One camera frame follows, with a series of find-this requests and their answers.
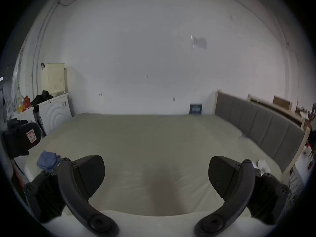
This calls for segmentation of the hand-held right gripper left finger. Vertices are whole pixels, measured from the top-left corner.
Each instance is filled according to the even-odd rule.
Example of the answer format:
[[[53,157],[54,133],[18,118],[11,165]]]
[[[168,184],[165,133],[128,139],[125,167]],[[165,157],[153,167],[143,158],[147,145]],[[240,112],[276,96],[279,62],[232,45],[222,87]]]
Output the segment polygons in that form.
[[[68,207],[93,234],[117,236],[119,227],[116,222],[89,204],[104,177],[105,165],[101,156],[90,155],[75,161],[63,158],[53,173],[41,171],[24,186],[27,205],[39,223],[52,221]]]

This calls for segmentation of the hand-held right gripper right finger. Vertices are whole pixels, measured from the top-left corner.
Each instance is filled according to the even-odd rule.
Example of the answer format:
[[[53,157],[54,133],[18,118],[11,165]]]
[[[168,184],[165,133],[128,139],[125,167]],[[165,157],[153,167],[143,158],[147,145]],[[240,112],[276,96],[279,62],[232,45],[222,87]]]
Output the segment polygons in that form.
[[[195,235],[221,234],[245,208],[252,218],[271,226],[279,223],[285,214],[290,188],[271,173],[261,174],[249,159],[239,163],[224,156],[214,156],[209,163],[208,177],[224,203],[198,221]]]

